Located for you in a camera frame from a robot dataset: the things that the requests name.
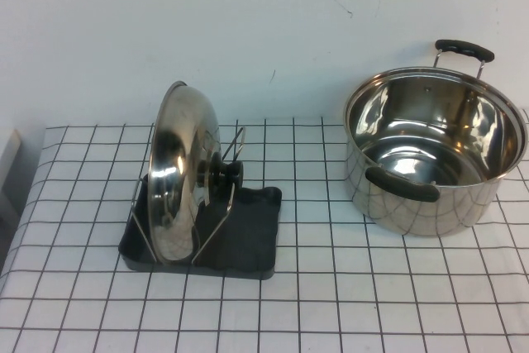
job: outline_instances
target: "pot handle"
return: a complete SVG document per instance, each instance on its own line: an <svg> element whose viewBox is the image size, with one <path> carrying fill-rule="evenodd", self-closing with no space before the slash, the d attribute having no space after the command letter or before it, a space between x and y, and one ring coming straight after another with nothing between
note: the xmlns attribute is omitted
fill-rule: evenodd
<svg viewBox="0 0 529 353"><path fill-rule="evenodd" d="M388 193L418 202L435 203L441 194L432 184L418 184L393 173L389 173L381 167L369 167L365 171L365 177Z"/></svg>
<svg viewBox="0 0 529 353"><path fill-rule="evenodd" d="M453 51L457 54L474 57L481 62L494 61L494 53L474 43L468 41L453 41L450 39L440 39L436 41L436 49L440 51Z"/></svg>

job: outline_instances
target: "grid pattern tablecloth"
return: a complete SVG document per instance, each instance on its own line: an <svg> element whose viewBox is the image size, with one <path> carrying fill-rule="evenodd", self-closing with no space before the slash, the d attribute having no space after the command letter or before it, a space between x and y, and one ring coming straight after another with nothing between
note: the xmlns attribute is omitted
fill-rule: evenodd
<svg viewBox="0 0 529 353"><path fill-rule="evenodd" d="M341 124L222 139L241 125L245 186L283 191L271 279L129 271L117 245L152 126L51 128L0 278L0 351L529 351L529 153L476 227L419 238L350 202Z"/></svg>

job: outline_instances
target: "black knob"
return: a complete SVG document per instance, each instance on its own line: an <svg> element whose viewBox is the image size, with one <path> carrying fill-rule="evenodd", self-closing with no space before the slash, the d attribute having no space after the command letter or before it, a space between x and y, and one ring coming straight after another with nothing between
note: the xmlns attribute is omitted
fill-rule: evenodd
<svg viewBox="0 0 529 353"><path fill-rule="evenodd" d="M198 165L197 184L203 186L206 180L207 162L201 161ZM244 167L241 161L226 164L222 161L221 154L215 152L209 163L208 175L210 187L222 188L235 184L236 188L242 186L244 178Z"/></svg>

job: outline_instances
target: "black tray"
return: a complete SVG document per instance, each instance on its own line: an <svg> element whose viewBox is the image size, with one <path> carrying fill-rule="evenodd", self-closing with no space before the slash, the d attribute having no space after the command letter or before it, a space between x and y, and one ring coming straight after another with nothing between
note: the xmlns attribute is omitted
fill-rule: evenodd
<svg viewBox="0 0 529 353"><path fill-rule="evenodd" d="M147 176L143 178L135 214L150 240L147 212ZM226 212L230 190L220 192L217 199L198 209L195 231L203 243ZM274 274L281 190L278 188L235 191L230 216L207 243L194 264L188 258L171 265L156 263L134 219L129 218L118 250L126 266L135 271L206 274L244 279L268 279Z"/></svg>

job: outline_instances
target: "pot lid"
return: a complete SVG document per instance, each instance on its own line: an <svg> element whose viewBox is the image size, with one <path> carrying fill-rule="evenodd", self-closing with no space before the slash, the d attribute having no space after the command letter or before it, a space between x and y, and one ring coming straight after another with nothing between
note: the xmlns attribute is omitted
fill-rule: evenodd
<svg viewBox="0 0 529 353"><path fill-rule="evenodd" d="M209 100L184 82L161 103L148 180L150 238L162 263L185 260L206 242L195 229L198 208L222 186L242 183L242 164L222 163L217 116Z"/></svg>

